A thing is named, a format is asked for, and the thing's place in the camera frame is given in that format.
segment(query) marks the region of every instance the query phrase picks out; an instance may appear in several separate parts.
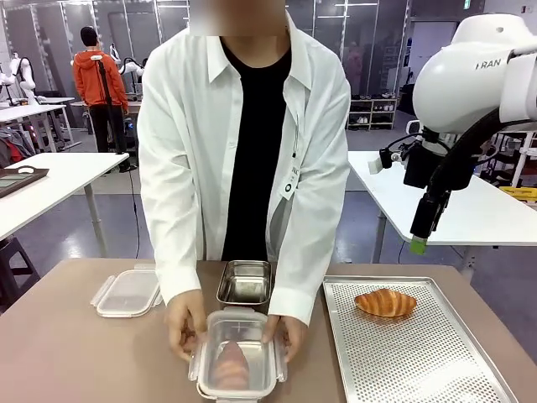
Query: stool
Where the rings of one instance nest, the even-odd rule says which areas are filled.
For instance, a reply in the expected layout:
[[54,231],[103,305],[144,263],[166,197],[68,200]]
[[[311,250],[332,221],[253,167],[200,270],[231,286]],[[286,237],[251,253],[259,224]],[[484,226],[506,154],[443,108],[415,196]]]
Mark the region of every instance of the stool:
[[[9,260],[20,254],[26,267],[11,267]],[[19,287],[15,280],[16,275],[29,275],[24,284]],[[30,261],[20,242],[15,238],[7,238],[0,241],[0,305],[11,306],[29,288],[40,279],[35,267]]]

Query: shoe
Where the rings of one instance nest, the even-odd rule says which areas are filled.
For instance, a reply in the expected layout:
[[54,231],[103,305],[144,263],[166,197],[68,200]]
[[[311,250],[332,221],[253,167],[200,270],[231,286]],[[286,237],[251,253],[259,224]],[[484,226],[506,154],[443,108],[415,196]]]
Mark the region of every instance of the shoe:
[[122,166],[119,168],[119,173],[124,174],[125,172],[130,172],[131,170],[137,170],[138,167],[136,165],[129,165],[129,166]]

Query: dark tray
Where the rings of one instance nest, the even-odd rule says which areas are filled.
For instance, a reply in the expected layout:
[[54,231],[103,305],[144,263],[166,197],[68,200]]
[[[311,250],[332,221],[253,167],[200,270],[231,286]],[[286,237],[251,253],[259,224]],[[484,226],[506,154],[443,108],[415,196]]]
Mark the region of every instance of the dark tray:
[[34,168],[29,165],[0,169],[0,199],[47,176],[48,173],[48,169]]

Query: yellow object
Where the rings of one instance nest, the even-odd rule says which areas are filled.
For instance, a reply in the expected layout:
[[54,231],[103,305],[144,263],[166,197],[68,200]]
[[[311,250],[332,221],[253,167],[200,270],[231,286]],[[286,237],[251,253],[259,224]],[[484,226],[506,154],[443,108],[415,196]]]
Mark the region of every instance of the yellow object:
[[500,190],[506,192],[517,200],[537,202],[537,189],[533,187],[500,186]]

